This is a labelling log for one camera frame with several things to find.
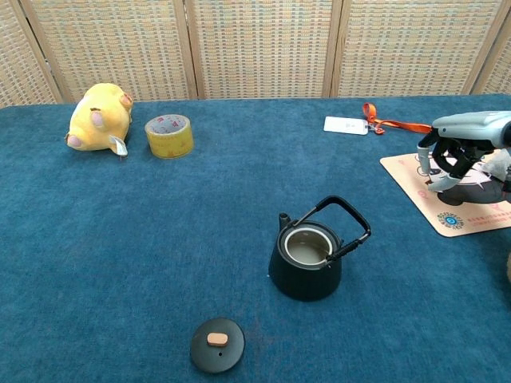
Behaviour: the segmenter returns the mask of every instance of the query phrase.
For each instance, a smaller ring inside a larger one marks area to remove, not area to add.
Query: lanyard
[[[417,124],[414,122],[400,122],[394,120],[380,120],[376,118],[376,107],[366,102],[362,107],[364,115],[366,116],[367,122],[374,127],[374,132],[376,134],[383,134],[385,129],[382,128],[382,125],[391,126],[393,128],[402,128],[405,130],[410,130],[411,132],[416,133],[429,133],[431,132],[431,126],[426,124]]]

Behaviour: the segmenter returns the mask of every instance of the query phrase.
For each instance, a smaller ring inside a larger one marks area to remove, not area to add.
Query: stuffed animal
[[[65,142],[77,150],[111,149],[127,156],[126,134],[131,124],[133,99],[119,86],[95,84],[74,109]]]

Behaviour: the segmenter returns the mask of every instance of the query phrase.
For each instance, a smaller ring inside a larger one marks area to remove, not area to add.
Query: printed mouse pad
[[[446,176],[431,157],[429,175],[422,173],[417,154],[386,157],[380,163],[440,235],[455,237],[511,227],[511,193],[502,193],[501,179],[491,173],[498,153],[484,156],[458,185],[440,193],[427,187]]]

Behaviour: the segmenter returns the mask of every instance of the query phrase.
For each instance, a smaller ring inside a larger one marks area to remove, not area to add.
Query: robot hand
[[[417,146],[425,174],[430,174],[430,146],[435,143],[433,159],[448,176],[428,189],[441,192],[458,184],[485,154],[496,148],[511,151],[511,111],[454,114],[433,121],[431,132]],[[456,159],[454,165],[447,162],[446,152]]]

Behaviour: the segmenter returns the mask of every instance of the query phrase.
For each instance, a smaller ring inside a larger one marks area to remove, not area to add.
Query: roll of tape
[[[179,114],[155,117],[145,125],[151,152],[160,158],[177,158],[193,149],[190,120]]]

